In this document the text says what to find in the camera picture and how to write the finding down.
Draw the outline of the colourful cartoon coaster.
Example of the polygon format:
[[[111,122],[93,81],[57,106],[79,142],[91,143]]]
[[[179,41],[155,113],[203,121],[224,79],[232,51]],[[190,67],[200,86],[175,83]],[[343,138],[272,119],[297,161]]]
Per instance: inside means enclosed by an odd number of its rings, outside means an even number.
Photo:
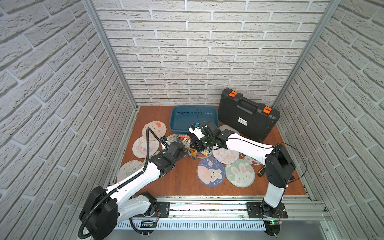
[[[177,136],[177,141],[181,143],[185,148],[189,149],[191,146],[191,137],[186,134],[180,134]]]

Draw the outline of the blue pink bunny coaster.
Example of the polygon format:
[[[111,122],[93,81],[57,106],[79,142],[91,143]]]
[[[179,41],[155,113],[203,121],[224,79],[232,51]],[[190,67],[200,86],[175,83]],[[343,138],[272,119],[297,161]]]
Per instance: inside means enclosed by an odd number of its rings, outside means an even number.
[[[199,162],[197,167],[199,181],[207,187],[217,187],[226,178],[225,166],[215,158],[206,158]]]

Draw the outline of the blue bear coaster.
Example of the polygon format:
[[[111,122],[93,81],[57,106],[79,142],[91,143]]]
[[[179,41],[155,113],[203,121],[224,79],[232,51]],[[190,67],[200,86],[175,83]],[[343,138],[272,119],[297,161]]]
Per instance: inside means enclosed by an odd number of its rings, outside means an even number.
[[[205,159],[209,158],[213,155],[212,151],[209,149],[204,149],[202,151],[198,151],[196,149],[193,149],[192,147],[189,147],[189,156],[193,159]]]

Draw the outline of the pale white coaster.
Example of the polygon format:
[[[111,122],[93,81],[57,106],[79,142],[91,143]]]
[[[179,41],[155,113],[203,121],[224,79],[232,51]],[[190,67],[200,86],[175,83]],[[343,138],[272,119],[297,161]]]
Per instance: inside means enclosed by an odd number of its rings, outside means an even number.
[[[230,127],[228,125],[222,125],[222,126],[219,126],[219,128],[220,128],[221,131],[229,130],[229,131],[234,132],[235,134],[238,134],[238,135],[240,134],[239,131],[235,130],[234,128],[232,128],[232,127]]]

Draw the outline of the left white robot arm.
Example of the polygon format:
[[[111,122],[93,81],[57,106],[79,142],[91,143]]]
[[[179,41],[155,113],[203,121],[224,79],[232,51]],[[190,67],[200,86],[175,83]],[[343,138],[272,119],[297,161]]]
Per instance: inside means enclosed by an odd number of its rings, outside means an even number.
[[[187,155],[183,144],[173,142],[145,162],[143,168],[112,186],[95,187],[87,197],[79,215],[79,239],[103,240],[115,227],[137,215],[152,215],[157,199],[145,192],[134,197],[146,185],[169,173],[175,163]]]

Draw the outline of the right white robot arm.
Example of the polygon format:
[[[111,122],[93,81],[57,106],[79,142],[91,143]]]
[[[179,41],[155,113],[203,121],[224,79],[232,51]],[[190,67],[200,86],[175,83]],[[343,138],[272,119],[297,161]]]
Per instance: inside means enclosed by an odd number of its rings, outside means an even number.
[[[211,122],[206,125],[198,123],[191,125],[189,132],[197,137],[191,145],[193,149],[201,151],[206,148],[212,150],[224,148],[243,153],[263,164],[269,184],[262,207],[267,210],[274,210],[278,207],[296,169],[284,145],[264,145],[242,137],[231,130],[221,131]]]

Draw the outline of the white bear flower coaster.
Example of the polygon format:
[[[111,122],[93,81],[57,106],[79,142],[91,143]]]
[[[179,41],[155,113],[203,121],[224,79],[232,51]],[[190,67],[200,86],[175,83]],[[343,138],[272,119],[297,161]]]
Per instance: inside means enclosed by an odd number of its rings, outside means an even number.
[[[163,150],[168,149],[170,147],[171,143],[177,141],[177,137],[178,137],[178,135],[176,135],[176,134],[169,135],[168,137],[166,137],[166,136],[161,137],[160,140],[162,143],[162,149]]]

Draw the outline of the pink rainbow unicorn coaster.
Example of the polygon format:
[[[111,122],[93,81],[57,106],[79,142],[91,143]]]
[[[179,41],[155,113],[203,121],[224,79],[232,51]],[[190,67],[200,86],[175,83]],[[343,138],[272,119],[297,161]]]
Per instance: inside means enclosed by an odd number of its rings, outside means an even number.
[[[150,156],[154,155],[159,148],[159,142],[149,141],[150,148],[149,153]],[[144,137],[138,138],[133,144],[133,154],[139,159],[145,159],[147,156],[147,140]]]

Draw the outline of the black plastic tool case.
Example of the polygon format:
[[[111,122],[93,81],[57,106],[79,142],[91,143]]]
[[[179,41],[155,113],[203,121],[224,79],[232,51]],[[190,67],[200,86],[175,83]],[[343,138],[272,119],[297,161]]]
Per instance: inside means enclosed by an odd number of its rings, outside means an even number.
[[[218,110],[219,121],[251,140],[262,143],[278,122],[281,113],[256,103],[232,89],[224,89]]]

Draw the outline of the green white bunny coaster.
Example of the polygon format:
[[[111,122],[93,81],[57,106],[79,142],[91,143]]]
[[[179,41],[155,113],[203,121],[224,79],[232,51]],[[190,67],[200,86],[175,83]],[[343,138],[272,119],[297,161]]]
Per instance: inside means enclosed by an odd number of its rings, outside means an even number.
[[[226,165],[226,177],[235,187],[247,188],[255,180],[255,170],[247,161],[238,159],[234,163]]]

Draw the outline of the butterfly pastel coaster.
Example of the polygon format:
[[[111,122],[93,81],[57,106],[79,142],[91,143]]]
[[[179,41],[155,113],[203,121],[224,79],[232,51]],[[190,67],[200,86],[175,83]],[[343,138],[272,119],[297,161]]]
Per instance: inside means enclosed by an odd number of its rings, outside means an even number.
[[[139,160],[132,160],[125,163],[118,171],[117,182],[121,182],[132,174],[135,174],[137,171],[142,169],[144,165],[145,164]]]

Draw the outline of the black yellow screwdriver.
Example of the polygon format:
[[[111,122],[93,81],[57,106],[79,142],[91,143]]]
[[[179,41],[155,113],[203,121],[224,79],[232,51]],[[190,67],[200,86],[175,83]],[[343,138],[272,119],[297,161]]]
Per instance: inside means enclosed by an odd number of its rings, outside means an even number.
[[[258,176],[262,177],[265,174],[265,172],[266,172],[266,168],[260,169],[259,172],[258,172]]]

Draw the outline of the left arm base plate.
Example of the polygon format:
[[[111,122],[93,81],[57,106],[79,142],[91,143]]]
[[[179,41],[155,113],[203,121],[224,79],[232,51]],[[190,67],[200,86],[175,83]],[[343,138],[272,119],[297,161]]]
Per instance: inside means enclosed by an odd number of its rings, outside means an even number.
[[[167,218],[170,212],[170,202],[151,203],[149,209],[143,214],[147,218]]]

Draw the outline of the aluminium corner post left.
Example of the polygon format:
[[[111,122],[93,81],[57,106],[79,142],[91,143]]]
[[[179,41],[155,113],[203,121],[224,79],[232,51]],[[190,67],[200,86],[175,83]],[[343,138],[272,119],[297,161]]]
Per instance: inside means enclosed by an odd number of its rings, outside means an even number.
[[[119,81],[121,82],[123,89],[125,93],[128,96],[128,99],[130,101],[131,106],[135,111],[138,111],[139,106],[136,103],[134,96],[129,88],[129,85],[127,83],[127,80],[125,78],[125,75],[123,73],[122,67],[118,61],[117,55],[113,49],[113,46],[110,42],[110,39],[108,38],[107,32],[103,26],[103,22],[98,14],[98,11],[96,9],[96,6],[93,1],[91,0],[84,0],[84,5],[86,7],[86,10],[88,14],[90,15],[90,19],[93,22],[93,25],[99,34],[100,40],[105,48],[105,51],[112,63],[112,66],[114,67],[116,74],[118,76]]]

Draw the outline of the aluminium corner post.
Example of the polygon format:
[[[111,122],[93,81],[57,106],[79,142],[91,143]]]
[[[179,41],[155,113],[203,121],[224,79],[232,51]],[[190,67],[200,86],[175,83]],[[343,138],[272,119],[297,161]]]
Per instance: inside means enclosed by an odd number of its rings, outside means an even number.
[[[90,19],[93,22],[93,25],[99,34],[100,40],[105,48],[105,51],[112,63],[112,66],[114,67],[116,74],[118,76],[119,81],[121,82],[123,89],[125,93],[128,96],[128,99],[130,101],[131,106],[135,111],[138,111],[139,106],[136,103],[134,96],[129,88],[129,85],[127,83],[127,80],[125,78],[125,75],[123,73],[122,67],[118,61],[117,55],[113,49],[113,46],[110,42],[110,39],[108,38],[107,32],[103,26],[103,22],[98,14],[98,11],[96,9],[96,6],[93,1],[91,0],[84,0],[84,5],[86,7],[86,10],[88,14],[90,15]]]
[[[286,91],[288,90],[288,87],[292,83],[294,77],[296,76],[296,74],[300,70],[302,64],[305,62],[308,55],[311,53],[311,51],[314,48],[315,44],[317,43],[320,35],[323,33],[325,27],[327,26],[328,22],[331,20],[332,16],[334,15],[334,13],[337,10],[340,3],[341,3],[341,0],[331,0],[329,2],[329,4],[327,5],[327,8],[325,9],[324,14],[320,18],[320,20],[319,20],[318,24],[316,25],[312,35],[310,36],[309,40],[307,41],[303,51],[301,52],[298,60],[296,61],[294,67],[292,68],[290,74],[288,75],[285,83],[283,84],[277,98],[275,99],[275,101],[272,105],[273,109],[278,107],[283,96],[285,95]]]

